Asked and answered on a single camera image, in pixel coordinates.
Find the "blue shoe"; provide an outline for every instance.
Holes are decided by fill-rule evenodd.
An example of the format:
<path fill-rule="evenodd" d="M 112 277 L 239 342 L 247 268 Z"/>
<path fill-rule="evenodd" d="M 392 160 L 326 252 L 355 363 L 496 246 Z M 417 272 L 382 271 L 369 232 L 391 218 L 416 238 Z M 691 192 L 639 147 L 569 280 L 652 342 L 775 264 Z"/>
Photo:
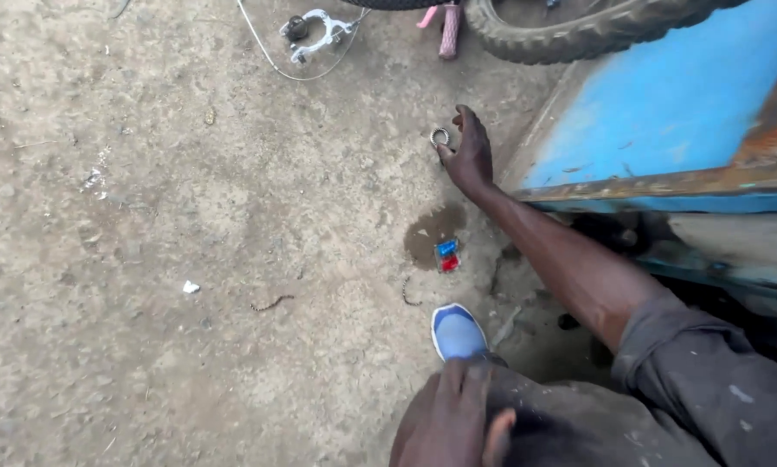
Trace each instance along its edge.
<path fill-rule="evenodd" d="M 487 337 L 475 318 L 457 303 L 432 313 L 432 342 L 443 361 L 468 358 L 487 351 Z"/>

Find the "dusty ground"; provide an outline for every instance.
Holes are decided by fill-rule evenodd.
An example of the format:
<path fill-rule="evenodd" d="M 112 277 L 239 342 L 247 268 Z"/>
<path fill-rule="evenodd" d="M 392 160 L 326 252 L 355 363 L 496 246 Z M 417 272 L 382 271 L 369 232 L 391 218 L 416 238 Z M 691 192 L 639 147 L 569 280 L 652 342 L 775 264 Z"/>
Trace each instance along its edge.
<path fill-rule="evenodd" d="M 523 262 L 489 295 L 507 239 L 426 140 L 460 101 L 506 153 L 559 69 L 469 37 L 443 63 L 420 13 L 375 12 L 336 70 L 297 83 L 228 0 L 132 0 L 110 20 L 113 3 L 0 2 L 0 465 L 383 465 L 439 366 L 429 313 L 447 301 L 490 335 L 523 306 L 502 351 L 537 378 L 583 361 L 586 336 L 523 303 L 539 288 Z M 283 65 L 287 17 L 359 14 L 247 4 Z M 404 239 L 447 205 L 464 248 L 444 277 Z"/>

